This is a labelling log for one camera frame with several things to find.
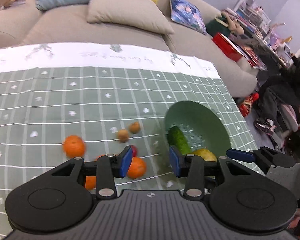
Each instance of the sneaker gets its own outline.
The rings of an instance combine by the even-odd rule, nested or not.
[[[275,125],[271,125],[268,121],[261,121],[259,119],[254,121],[254,126],[259,130],[265,132],[267,135],[273,135]]]

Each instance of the red shoe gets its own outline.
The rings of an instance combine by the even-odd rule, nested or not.
[[[253,102],[255,102],[258,99],[258,93],[254,93],[244,99],[244,101],[239,105],[239,110],[243,117],[246,117],[248,114],[250,114]]]

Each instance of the beige pillow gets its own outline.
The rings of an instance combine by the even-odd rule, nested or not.
[[[118,23],[160,34],[174,33],[151,0],[90,0],[88,23]]]

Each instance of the gray floor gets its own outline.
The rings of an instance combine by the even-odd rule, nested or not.
[[[274,149],[270,138],[265,133],[261,132],[260,130],[254,127],[253,122],[256,118],[257,118],[257,114],[254,111],[254,109],[252,109],[251,113],[245,118],[245,120],[258,148],[260,148],[261,146],[266,146],[271,149]]]

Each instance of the dark green bag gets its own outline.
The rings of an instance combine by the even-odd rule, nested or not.
[[[228,29],[226,17],[216,17],[214,20],[208,22],[206,25],[207,33],[214,37],[217,33],[222,33],[224,36],[229,37],[231,31]]]

